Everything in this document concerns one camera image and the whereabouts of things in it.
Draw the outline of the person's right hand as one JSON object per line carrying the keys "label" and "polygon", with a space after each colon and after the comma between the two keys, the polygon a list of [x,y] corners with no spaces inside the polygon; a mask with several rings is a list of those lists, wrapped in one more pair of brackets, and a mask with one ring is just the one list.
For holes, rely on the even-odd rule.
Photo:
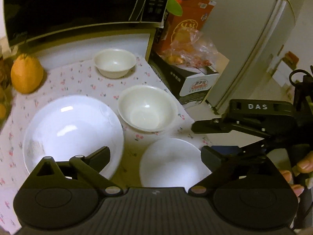
{"label": "person's right hand", "polygon": [[[306,155],[301,161],[299,161],[296,166],[293,167],[292,172],[288,170],[279,170],[284,179],[290,184],[292,180],[292,175],[309,174],[312,172],[313,166],[313,154],[312,151]],[[305,188],[302,185],[291,185],[293,192],[296,196],[300,196]]]}

